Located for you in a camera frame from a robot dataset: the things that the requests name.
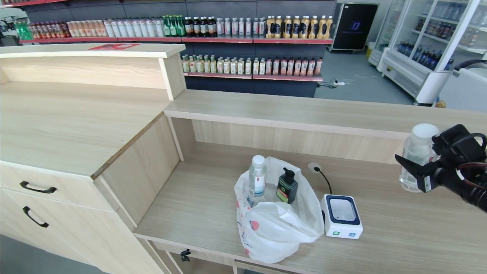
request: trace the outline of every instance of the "refrigerator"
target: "refrigerator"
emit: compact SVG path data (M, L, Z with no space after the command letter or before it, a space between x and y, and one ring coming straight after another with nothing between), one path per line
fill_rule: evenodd
M406 0L393 0L389 5L389 10L384 17L382 26L379 30L379 35L375 40L375 47L369 57L369 63L376 66L379 65L380 57L384 52L384 48L389 46L391 39L393 37L394 29L399 22L399 17L401 16L401 11L404 7Z
M487 0L406 0L377 69L415 105L431 105L455 65L486 49Z

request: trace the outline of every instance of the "black drawer handle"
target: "black drawer handle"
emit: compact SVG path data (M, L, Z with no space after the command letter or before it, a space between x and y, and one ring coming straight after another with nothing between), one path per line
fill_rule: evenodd
M25 188L25 189L28 189L28 190L32 190L32 191L37 191L37 192L40 192L40 193L45 193L45 194L52 194L54 193L54 191L57 190L57 188L55 187L50 187L46 190L39 190L39 189L33 189L33 188L30 188L30 187L27 187L27 185L29 184L29 182L27 181L22 181L22 183L20 183L20 186Z
M28 217L29 217L31 220L33 220L33 221L34 221L36 224L38 224L39 226L41 226L41 227L48 227L48 226L49 226L49 224L48 224L48 223L46 223L46 222L44 222L43 224L39 224L39 223L38 223L36 220L34 220L34 218L32 218L32 217L29 215L30 208L29 208L28 206L24 206L23 210L24 210L24 213L25 213L25 214L26 214L26 215L27 215L27 216L28 216Z

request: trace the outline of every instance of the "sticker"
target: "sticker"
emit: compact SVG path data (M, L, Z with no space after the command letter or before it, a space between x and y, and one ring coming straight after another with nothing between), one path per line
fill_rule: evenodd
M104 44L88 50L125 50L138 45L140 44Z

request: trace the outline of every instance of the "glass door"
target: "glass door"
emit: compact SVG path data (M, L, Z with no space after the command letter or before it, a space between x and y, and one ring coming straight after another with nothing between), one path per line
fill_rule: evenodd
M383 51L385 47L389 46L391 42L391 38L394 33L394 29L399 22L399 17L401 16L401 12L404 8L404 4L406 0L395 0L391 3L389 7L389 11L387 12L386 20L384 21L384 25L379 33L379 39L375 44L375 50Z

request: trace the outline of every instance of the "plastic bag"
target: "plastic bag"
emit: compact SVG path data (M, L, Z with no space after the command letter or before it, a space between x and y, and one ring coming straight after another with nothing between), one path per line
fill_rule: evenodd
M249 196L249 172L240 175L235 185L237 196L237 225L245 252L250 258L264 263L277 263L292 255L300 243L311 243L320 237L325 226L321 207L309 182L301 174L301 169L268 157L265 197L253 208ZM281 201L276 196L279 176L283 168L295 173L298 182L298 193L292 204Z

